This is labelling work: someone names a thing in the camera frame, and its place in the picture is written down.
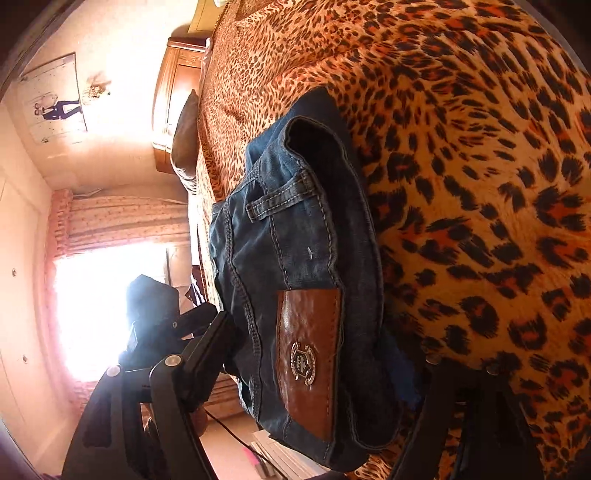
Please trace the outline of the pink patterned curtain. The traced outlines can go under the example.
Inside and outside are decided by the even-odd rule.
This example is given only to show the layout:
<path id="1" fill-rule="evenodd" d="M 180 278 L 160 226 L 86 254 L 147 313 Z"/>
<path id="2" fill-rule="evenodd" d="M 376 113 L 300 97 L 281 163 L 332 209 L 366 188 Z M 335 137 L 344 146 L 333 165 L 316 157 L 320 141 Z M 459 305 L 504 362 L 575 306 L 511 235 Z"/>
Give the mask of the pink patterned curtain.
<path id="1" fill-rule="evenodd" d="M 46 241 L 50 259 L 145 241 L 188 240 L 182 202 L 127 195 L 76 197 L 67 189 L 52 194 Z"/>

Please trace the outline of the wooden headboard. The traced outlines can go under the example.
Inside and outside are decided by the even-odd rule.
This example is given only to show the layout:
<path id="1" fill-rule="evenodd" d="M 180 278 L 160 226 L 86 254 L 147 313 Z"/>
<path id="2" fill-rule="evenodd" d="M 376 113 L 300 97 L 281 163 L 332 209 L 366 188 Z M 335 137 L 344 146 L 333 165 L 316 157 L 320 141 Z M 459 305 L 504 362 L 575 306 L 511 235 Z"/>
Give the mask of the wooden headboard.
<path id="1" fill-rule="evenodd" d="M 189 23 L 188 34 L 212 32 L 228 3 L 226 0 L 198 0 L 193 18 Z"/>

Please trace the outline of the leopard print bedspread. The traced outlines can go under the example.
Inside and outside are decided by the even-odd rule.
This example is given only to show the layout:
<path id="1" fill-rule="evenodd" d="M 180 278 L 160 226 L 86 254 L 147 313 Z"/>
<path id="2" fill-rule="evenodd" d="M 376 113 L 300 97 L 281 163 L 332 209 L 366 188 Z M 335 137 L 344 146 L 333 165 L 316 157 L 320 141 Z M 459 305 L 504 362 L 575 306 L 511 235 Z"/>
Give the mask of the leopard print bedspread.
<path id="1" fill-rule="evenodd" d="M 212 200 L 317 87 L 366 179 L 388 318 L 506 375 L 544 476 L 588 478 L 588 71 L 526 1 L 230 1 L 201 90 Z"/>

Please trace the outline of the wooden nightstand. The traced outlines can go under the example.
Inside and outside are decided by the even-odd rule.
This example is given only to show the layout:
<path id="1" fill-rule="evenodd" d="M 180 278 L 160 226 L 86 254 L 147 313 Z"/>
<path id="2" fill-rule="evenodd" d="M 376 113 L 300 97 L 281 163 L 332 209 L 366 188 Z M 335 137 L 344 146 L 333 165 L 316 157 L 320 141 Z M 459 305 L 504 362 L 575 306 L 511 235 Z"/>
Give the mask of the wooden nightstand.
<path id="1" fill-rule="evenodd" d="M 170 37 L 160 65 L 152 105 L 152 148 L 159 173 L 173 174 L 170 150 L 179 115 L 192 90 L 197 90 L 206 40 Z"/>

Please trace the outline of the dark cushion at bedside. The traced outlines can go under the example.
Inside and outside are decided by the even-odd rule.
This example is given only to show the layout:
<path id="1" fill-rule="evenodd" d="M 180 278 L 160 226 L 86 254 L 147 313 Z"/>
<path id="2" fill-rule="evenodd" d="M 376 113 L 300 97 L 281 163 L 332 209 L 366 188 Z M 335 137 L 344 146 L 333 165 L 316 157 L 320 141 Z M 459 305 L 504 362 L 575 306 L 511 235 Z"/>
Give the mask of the dark cushion at bedside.
<path id="1" fill-rule="evenodd" d="M 192 89 L 180 112 L 172 140 L 170 163 L 183 182 L 193 182 L 197 179 L 198 102 L 197 92 Z"/>

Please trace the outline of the wall poster with figure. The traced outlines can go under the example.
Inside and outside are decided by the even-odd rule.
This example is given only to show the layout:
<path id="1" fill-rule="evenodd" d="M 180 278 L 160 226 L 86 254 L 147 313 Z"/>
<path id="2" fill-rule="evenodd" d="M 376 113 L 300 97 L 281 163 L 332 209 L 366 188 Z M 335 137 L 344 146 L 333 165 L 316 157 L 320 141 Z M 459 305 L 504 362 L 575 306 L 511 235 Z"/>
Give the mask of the wall poster with figure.
<path id="1" fill-rule="evenodd" d="M 75 53 L 22 74 L 17 98 L 29 133 L 37 144 L 58 140 L 75 143 L 87 132 Z"/>

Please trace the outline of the blue denim pants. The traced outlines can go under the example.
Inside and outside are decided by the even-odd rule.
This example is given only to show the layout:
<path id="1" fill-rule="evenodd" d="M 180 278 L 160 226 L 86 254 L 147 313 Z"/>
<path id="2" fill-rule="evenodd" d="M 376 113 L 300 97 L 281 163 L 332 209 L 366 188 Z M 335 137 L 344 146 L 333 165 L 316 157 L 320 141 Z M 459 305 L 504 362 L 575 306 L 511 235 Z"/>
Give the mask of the blue denim pants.
<path id="1" fill-rule="evenodd" d="M 327 90 L 246 147 L 245 178 L 213 208 L 209 250 L 242 335 L 225 368 L 259 426 L 341 472 L 390 444 L 417 399 L 414 369 L 384 328 L 376 232 Z"/>

